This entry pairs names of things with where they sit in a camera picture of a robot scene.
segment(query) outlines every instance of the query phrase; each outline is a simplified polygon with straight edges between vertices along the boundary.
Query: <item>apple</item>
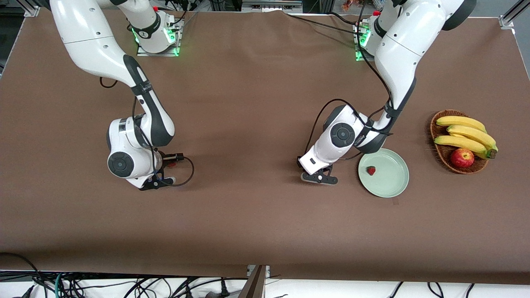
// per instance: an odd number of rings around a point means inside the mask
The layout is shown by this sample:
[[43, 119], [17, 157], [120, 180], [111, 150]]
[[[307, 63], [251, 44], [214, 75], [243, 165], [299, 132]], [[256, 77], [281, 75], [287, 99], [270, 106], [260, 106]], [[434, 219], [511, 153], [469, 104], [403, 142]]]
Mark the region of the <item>apple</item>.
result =
[[475, 156], [468, 149], [459, 148], [451, 154], [451, 163], [459, 168], [470, 167], [474, 161]]

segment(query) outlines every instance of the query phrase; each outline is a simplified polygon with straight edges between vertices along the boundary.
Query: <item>red strawberry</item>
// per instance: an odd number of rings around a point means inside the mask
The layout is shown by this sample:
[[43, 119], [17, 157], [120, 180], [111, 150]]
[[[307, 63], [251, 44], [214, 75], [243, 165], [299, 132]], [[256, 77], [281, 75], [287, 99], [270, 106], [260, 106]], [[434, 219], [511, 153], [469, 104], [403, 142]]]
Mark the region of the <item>red strawberry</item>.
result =
[[369, 166], [366, 168], [366, 171], [368, 172], [368, 174], [370, 176], [373, 176], [375, 174], [375, 167], [374, 166]]

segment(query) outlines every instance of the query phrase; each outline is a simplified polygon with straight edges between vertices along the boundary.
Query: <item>red object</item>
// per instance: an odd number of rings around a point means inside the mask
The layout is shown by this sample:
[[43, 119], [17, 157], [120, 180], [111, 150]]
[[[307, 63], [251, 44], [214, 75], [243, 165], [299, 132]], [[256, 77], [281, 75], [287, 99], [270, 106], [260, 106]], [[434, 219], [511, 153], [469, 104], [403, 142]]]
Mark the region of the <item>red object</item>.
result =
[[368, 172], [368, 174], [370, 176], [373, 176], [375, 174], [375, 167], [374, 166], [369, 166], [366, 168], [366, 171]]
[[475, 162], [475, 156], [468, 149], [459, 148], [451, 154], [451, 163], [459, 168], [468, 168], [473, 162]]

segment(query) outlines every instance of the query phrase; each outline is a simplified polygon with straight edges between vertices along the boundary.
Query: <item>teal cable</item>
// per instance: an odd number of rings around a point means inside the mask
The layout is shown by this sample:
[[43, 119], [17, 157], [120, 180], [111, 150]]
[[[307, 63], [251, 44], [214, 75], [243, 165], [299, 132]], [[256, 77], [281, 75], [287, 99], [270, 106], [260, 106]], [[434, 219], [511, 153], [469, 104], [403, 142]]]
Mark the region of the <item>teal cable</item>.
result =
[[59, 281], [61, 279], [61, 274], [62, 273], [59, 273], [55, 279], [55, 298], [59, 298]]

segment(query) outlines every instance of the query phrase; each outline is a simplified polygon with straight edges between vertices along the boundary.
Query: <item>white floor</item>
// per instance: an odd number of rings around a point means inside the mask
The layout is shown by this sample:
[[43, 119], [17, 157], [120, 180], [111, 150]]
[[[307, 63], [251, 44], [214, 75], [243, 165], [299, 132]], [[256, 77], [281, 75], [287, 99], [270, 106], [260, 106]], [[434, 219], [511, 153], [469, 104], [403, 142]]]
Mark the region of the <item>white floor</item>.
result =
[[[193, 284], [201, 283], [213, 278], [201, 278]], [[87, 298], [123, 298], [136, 280], [134, 279], [106, 279], [81, 282], [82, 286], [109, 285], [130, 281], [128, 284], [106, 287], [90, 288], [85, 290]], [[180, 285], [184, 278], [167, 279], [173, 290]], [[243, 288], [245, 281], [227, 281], [226, 286], [231, 297], [237, 297], [238, 292]], [[22, 296], [33, 282], [5, 282], [0, 283], [0, 298], [14, 298]], [[357, 281], [313, 281], [302, 279], [268, 279], [265, 286], [265, 298], [388, 298], [394, 291], [397, 282], [357, 282]], [[465, 292], [469, 284], [441, 283], [444, 291], [444, 298], [465, 298]], [[160, 281], [151, 287], [158, 298], [165, 298], [169, 295], [167, 285]], [[205, 297], [208, 292], [220, 292], [220, 283], [211, 283], [193, 290], [193, 297]], [[48, 291], [50, 298], [55, 297], [54, 293]], [[436, 298], [428, 289], [427, 283], [407, 283], [405, 282], [399, 289], [396, 298]], [[492, 285], [477, 284], [469, 294], [469, 298], [529, 298], [530, 286], [525, 285]], [[36, 286], [31, 298], [45, 298], [44, 290]]]

